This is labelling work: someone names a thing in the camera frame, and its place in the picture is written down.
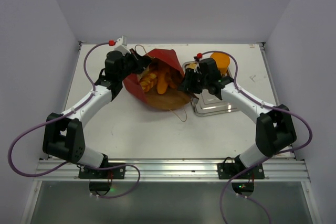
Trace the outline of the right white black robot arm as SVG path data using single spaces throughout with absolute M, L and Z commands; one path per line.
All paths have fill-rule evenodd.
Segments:
M 297 139 L 286 106 L 262 103 L 253 95 L 248 99 L 243 95 L 244 90 L 235 86 L 232 77 L 221 74 L 214 59 L 203 59 L 194 66 L 188 65 L 178 88 L 192 94 L 207 90 L 218 99 L 237 107 L 256 124 L 254 144 L 236 156 L 230 166 L 240 178 L 246 178 L 252 173 L 253 165 L 273 157 Z

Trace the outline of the seeded fake bread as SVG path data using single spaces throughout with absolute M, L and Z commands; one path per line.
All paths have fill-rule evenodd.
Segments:
M 198 63 L 196 62 L 192 62 L 192 63 L 189 63 L 188 65 L 186 65 L 185 69 L 191 69 L 193 71 L 195 71 L 197 69 L 197 66 L 198 66 Z

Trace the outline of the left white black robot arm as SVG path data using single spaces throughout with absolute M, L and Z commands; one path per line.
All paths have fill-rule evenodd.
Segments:
M 72 108 L 47 117 L 43 152 L 64 161 L 90 167 L 97 178 L 109 172 L 107 155 L 86 146 L 84 128 L 105 105 L 113 101 L 123 88 L 123 80 L 131 74 L 142 73 L 151 63 L 133 49 L 107 53 L 104 68 L 90 92 Z

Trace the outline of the round orange fake bun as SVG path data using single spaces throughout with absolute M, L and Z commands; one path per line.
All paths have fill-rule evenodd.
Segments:
M 229 55 L 220 52 L 215 52 L 211 54 L 210 58 L 215 60 L 217 68 L 221 72 L 221 75 L 222 76 L 226 75 L 228 66 L 230 64 Z

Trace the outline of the red paper bag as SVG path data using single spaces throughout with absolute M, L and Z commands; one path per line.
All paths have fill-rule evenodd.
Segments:
M 140 47 L 143 50 L 143 56 L 150 58 L 152 62 L 144 72 L 131 74 L 123 81 L 126 90 L 142 103 L 158 110 L 174 113 L 175 110 L 184 109 L 191 101 L 190 95 L 178 89 L 172 89 L 169 86 L 164 94 L 158 94 L 156 89 L 157 84 L 150 91 L 144 93 L 139 84 L 140 79 L 148 72 L 152 70 L 158 71 L 160 68 L 168 66 L 170 67 L 170 74 L 179 72 L 181 79 L 183 79 L 184 72 L 175 50 L 154 48 L 146 51 L 145 47 Z

